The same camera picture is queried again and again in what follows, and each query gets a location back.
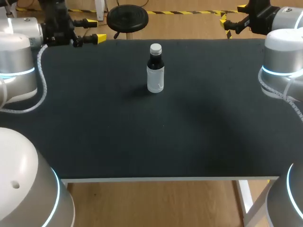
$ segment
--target hazard tape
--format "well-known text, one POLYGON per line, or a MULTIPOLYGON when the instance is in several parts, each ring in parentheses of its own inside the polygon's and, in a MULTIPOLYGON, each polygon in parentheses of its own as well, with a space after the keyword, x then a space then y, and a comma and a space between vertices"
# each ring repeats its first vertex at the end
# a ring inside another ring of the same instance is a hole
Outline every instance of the hazard tape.
MULTIPOLYGON (((41 12, 41 9, 24 9, 16 8, 18 12, 41 12)), ((86 9, 68 9, 69 12, 78 13, 96 13, 96 10, 86 10, 86 9)), ((238 13, 237 10, 204 10, 204 11, 147 11, 148 14, 166 14, 166 15, 190 15, 190 14, 215 14, 220 16, 222 13, 238 13)))
POLYGON ((232 39, 231 31, 230 30, 225 30, 225 28, 224 28, 224 22, 226 21, 226 17, 227 17, 226 13, 221 14, 220 24, 221 24, 221 27, 224 29, 224 31, 226 33, 227 39, 232 39))

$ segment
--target white table frame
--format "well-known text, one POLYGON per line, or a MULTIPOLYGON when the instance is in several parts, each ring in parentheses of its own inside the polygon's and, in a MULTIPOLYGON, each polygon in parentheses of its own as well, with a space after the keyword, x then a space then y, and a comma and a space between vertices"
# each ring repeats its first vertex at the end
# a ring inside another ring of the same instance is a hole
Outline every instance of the white table frame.
POLYGON ((254 227, 266 215, 266 196, 278 177, 133 177, 62 179, 63 183, 152 182, 152 181, 236 181, 243 213, 244 227, 254 227), (270 180, 253 203, 248 180, 270 180))

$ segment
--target bottle label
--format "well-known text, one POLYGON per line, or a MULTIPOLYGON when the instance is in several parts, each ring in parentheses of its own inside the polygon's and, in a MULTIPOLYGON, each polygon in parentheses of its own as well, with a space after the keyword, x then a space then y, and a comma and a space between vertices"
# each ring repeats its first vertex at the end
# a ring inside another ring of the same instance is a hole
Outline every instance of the bottle label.
POLYGON ((154 93, 164 88, 164 67, 159 70, 151 70, 147 67, 147 88, 154 93))

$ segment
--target black stool seat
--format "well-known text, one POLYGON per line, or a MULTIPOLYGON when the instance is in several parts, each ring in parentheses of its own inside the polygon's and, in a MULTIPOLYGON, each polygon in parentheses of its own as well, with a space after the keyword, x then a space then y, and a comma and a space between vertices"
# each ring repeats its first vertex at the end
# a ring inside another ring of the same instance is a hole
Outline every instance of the black stool seat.
POLYGON ((119 33, 140 31, 148 24, 145 9, 135 5, 121 5, 111 9, 107 15, 107 25, 119 33))

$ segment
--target black table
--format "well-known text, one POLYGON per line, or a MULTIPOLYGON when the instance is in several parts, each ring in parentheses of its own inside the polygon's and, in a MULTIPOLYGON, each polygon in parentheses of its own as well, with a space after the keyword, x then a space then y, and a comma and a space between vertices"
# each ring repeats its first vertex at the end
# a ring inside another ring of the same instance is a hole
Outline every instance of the black table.
POLYGON ((263 46, 110 40, 48 48, 45 102, 28 114, 0 113, 0 127, 30 139, 63 179, 279 176, 303 158, 303 127, 287 103, 260 89, 263 46), (146 63, 155 42, 165 85, 151 94, 146 63))

